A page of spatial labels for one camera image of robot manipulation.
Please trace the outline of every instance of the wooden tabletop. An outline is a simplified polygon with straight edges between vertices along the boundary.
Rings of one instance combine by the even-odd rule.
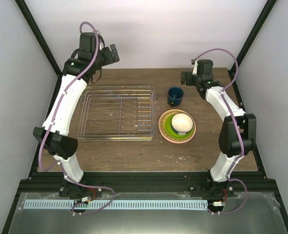
[[[180,85],[181,71],[191,69],[107,69],[96,86],[109,85],[151,85],[155,94],[156,130],[150,141],[78,140],[77,159],[84,171],[207,171],[220,154],[218,138],[222,120],[214,108],[197,93],[194,86]],[[230,82],[226,68],[214,68],[214,80],[224,86]],[[160,116],[171,107],[167,104],[169,88],[179,86],[184,90],[181,109],[189,113],[196,123],[196,134],[192,140],[174,144],[164,139],[158,129]],[[233,89],[227,93],[237,103]],[[70,137],[74,134],[76,108],[70,124]],[[55,160],[43,152],[43,165],[48,167]],[[256,171],[252,152],[245,156],[235,168],[236,171]],[[52,171],[60,171],[58,166]]]

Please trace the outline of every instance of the dish drying rack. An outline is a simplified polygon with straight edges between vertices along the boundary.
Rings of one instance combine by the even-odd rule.
[[[78,102],[75,135],[82,140],[151,140],[152,86],[87,87]]]

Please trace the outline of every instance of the black bracket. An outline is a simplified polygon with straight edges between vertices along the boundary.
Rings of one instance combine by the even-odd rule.
[[[192,72],[181,73],[181,84],[187,86],[196,86],[199,95],[202,99],[206,99],[206,92],[208,89],[219,86],[223,87],[219,81],[213,80],[212,73],[213,62],[209,59],[201,59],[197,61],[197,74],[193,75]]]
[[[248,152],[255,147],[256,117],[254,114],[245,114],[235,118],[239,128],[243,129],[240,135],[244,145],[244,155],[247,155]],[[226,154],[228,157],[241,153],[239,139],[231,116],[224,118],[218,144],[222,153]]]
[[[188,188],[191,197],[202,197],[208,200],[208,208],[212,212],[221,212],[224,206],[214,206],[213,203],[217,201],[224,201],[225,196],[233,196],[232,191],[229,190],[229,183],[213,181],[208,171],[208,176],[201,180],[195,178],[188,183]]]
[[[82,179],[80,183],[87,184],[87,181],[85,179]],[[94,189],[94,190],[95,190],[95,196],[101,197],[102,190],[101,191],[99,191],[98,189]],[[73,184],[67,180],[63,180],[61,187],[60,187],[59,196],[69,197],[70,199],[82,199],[85,196],[94,196],[94,191],[89,190],[88,188]]]
[[[46,130],[43,128],[34,128],[33,136],[38,140],[39,144],[42,143],[45,133]],[[50,132],[45,141],[44,148],[47,149],[50,155],[58,155],[63,159],[67,159],[74,155],[77,145],[77,139]]]
[[[100,41],[104,41],[103,37],[98,35]],[[96,36],[94,33],[82,33],[80,36],[79,48],[74,51],[72,56],[65,62],[63,75],[70,74],[79,75],[91,62],[96,52]],[[120,58],[114,44],[104,47],[98,51],[95,62],[91,68],[82,76],[82,79],[89,83],[93,79],[96,71],[101,70],[103,66],[119,62]]]

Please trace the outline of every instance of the dark blue cup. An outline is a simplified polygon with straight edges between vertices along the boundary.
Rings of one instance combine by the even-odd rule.
[[[172,87],[168,92],[168,104],[171,107],[179,106],[183,99],[184,91],[179,87]]]

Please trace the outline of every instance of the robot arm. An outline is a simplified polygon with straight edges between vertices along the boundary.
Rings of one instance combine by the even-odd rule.
[[[119,61],[119,56],[114,44],[110,46],[111,50],[109,47],[100,47],[91,68],[81,78],[75,80],[89,65],[96,52],[96,37],[104,42],[100,35],[95,35],[94,33],[81,34],[79,49],[75,50],[72,56],[65,62],[61,86],[53,108],[43,123],[42,128],[35,127],[33,131],[33,135],[40,144],[46,132],[48,130],[50,131],[44,148],[47,149],[49,154],[53,155],[56,160],[62,163],[67,175],[76,182],[82,179],[83,171],[79,166],[76,156],[77,139],[68,137],[72,115],[82,92],[85,90],[87,84],[93,80],[93,75],[96,71],[101,70],[102,66]]]
[[[182,72],[181,84],[194,85],[202,99],[207,100],[217,111],[223,121],[219,137],[221,153],[216,164],[210,170],[210,176],[215,182],[227,181],[234,167],[243,158],[240,155],[241,148],[235,130],[230,111],[226,106],[222,95],[230,106],[237,125],[242,129],[241,138],[244,144],[244,155],[247,155],[255,146],[256,118],[253,114],[246,114],[231,98],[223,92],[220,82],[213,80],[213,62],[207,59],[192,61],[195,64],[193,72]]]

